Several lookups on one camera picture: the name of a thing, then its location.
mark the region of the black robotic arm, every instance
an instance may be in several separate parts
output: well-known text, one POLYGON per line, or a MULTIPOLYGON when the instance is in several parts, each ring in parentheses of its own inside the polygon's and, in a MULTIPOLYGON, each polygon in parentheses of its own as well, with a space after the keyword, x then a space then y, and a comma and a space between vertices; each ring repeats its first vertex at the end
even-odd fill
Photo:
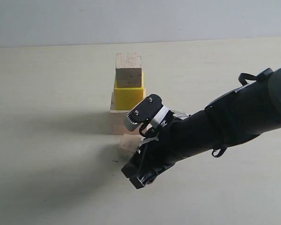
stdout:
POLYGON ((281 68, 257 76, 242 73, 238 80, 241 87, 193 115, 168 109, 156 94, 143 99, 124 121, 130 131, 140 127, 144 139, 122 173, 143 188, 182 159, 208 150, 217 158, 229 147, 281 128, 281 68))

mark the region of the wooden block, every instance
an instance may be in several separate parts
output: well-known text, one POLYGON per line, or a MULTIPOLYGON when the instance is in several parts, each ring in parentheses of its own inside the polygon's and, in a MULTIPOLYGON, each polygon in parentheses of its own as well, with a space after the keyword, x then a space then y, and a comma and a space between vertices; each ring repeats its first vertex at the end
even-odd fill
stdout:
POLYGON ((116 80, 119 88, 138 88, 142 85, 141 56, 137 53, 116 55, 116 80))
POLYGON ((128 161, 136 152, 140 142, 140 136, 128 134, 123 135, 120 143, 118 144, 118 156, 128 161))
POLYGON ((129 131, 124 125, 124 119, 129 113, 129 110, 116 110, 114 107, 114 94, 111 94, 111 107, 110 107, 110 122, 113 135, 139 135, 139 128, 134 131, 129 131))
POLYGON ((119 88, 118 82, 115 79, 114 83, 114 104, 117 110, 131 110, 141 100, 146 97, 144 87, 144 76, 142 75, 142 84, 139 88, 119 88))

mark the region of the white table surface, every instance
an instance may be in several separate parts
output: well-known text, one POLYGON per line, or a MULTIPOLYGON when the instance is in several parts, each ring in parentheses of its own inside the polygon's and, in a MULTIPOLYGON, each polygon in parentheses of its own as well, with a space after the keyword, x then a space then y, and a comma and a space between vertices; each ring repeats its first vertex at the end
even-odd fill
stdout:
POLYGON ((281 225, 281 129, 130 184, 108 122, 119 52, 190 114, 281 67, 281 37, 0 49, 0 225, 281 225))

